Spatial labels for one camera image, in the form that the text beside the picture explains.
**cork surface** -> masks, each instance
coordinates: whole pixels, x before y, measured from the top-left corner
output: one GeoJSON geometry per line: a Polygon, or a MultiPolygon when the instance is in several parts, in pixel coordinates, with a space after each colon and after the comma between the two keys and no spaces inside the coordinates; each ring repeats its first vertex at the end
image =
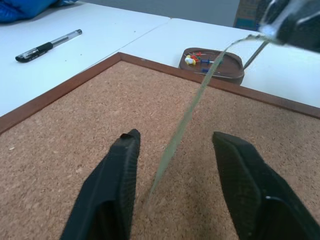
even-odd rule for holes
{"type": "Polygon", "coordinates": [[[83,181],[122,133],[141,133],[132,239],[238,239],[211,137],[255,145],[320,223],[320,121],[207,88],[144,204],[198,83],[119,62],[0,135],[0,239],[58,239],[83,181]]]}

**blue fabric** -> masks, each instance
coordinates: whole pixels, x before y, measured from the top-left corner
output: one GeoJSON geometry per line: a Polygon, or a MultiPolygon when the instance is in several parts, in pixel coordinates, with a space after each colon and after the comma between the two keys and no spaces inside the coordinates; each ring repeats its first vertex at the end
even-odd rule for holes
{"type": "Polygon", "coordinates": [[[0,23],[31,19],[49,6],[64,6],[77,0],[0,0],[0,23]]]}

